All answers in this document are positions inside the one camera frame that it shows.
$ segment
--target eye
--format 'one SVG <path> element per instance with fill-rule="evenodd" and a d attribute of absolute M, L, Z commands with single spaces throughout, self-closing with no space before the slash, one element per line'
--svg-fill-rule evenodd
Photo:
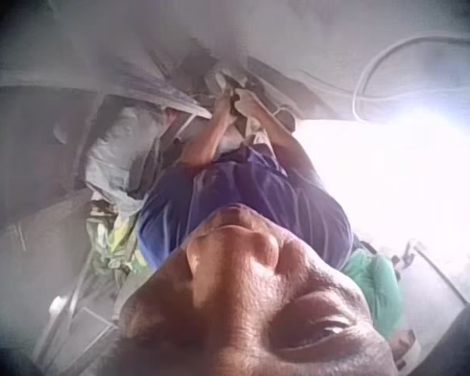
<path fill-rule="evenodd" d="M 285 333 L 282 333 L 280 345 L 283 349 L 297 349 L 315 345 L 317 342 L 341 333 L 347 327 L 349 327 L 349 323 L 342 318 L 321 319 L 307 324 L 298 323 L 293 328 L 294 330 L 285 330 Z"/>

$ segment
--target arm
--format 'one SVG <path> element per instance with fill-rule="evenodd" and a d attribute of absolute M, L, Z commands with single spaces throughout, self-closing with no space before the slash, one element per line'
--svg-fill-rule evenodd
<path fill-rule="evenodd" d="M 216 103 L 211 120 L 202 133 L 186 145 L 179 157 L 179 164 L 188 168 L 203 168 L 212 163 L 219 141 L 233 122 L 233 117 L 230 115 L 230 95 L 229 91 L 225 91 L 223 97 Z"/>
<path fill-rule="evenodd" d="M 284 168 L 314 172 L 315 168 L 301 144 L 268 111 L 258 97 L 253 92 L 243 89 L 238 89 L 237 94 L 240 100 L 235 102 L 235 108 L 243 115 L 255 118 L 266 130 L 277 159 Z"/>

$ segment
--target lip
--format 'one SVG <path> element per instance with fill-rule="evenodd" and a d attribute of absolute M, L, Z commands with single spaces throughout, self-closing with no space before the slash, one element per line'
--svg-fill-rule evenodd
<path fill-rule="evenodd" d="M 230 205 L 217 211 L 211 220 L 211 228 L 238 226 L 247 230 L 255 229 L 255 220 L 251 210 L 242 205 Z"/>

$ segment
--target hand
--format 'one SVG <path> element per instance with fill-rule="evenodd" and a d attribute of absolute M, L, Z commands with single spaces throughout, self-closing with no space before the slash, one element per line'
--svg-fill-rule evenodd
<path fill-rule="evenodd" d="M 235 93 L 240 97 L 234 104 L 235 108 L 246 118 L 258 118 L 262 111 L 266 109 L 265 105 L 261 103 L 253 92 L 245 89 L 236 89 Z"/>
<path fill-rule="evenodd" d="M 225 119 L 230 119 L 232 117 L 232 95 L 233 91 L 231 89 L 226 89 L 223 92 L 221 98 L 216 100 L 213 110 L 213 116 Z"/>

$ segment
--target cord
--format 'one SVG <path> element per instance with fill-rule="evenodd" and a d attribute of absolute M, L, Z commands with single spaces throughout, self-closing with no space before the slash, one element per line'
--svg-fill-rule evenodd
<path fill-rule="evenodd" d="M 465 35 L 452 35 L 452 34 L 427 34 L 419 35 L 415 37 L 401 39 L 388 47 L 384 48 L 382 51 L 378 52 L 374 57 L 367 63 L 365 68 L 362 70 L 357 81 L 355 88 L 352 93 L 352 114 L 353 117 L 360 122 L 367 122 L 358 115 L 356 110 L 356 102 L 360 95 L 363 95 L 363 91 L 367 86 L 367 82 L 372 74 L 376 71 L 381 62 L 390 56 L 395 51 L 407 47 L 408 45 L 413 45 L 422 42 L 447 42 L 447 43 L 459 43 L 459 44 L 470 44 L 470 36 Z"/>
<path fill-rule="evenodd" d="M 345 98 L 352 98 L 353 91 L 340 88 L 338 86 L 332 85 L 329 82 L 323 81 L 320 78 L 310 74 L 306 70 L 300 69 L 303 74 L 306 74 L 309 78 L 312 78 L 315 82 L 311 85 L 317 87 L 322 92 L 328 92 L 335 96 L 342 96 Z M 356 98 L 365 102 L 389 102 L 393 100 L 403 99 L 405 97 L 413 97 L 421 94 L 446 94 L 453 92 L 470 92 L 470 86 L 463 86 L 460 88 L 445 88 L 445 89 L 419 89 L 411 90 L 408 92 L 400 92 L 397 94 L 392 94 L 388 96 L 368 96 L 357 94 Z"/>

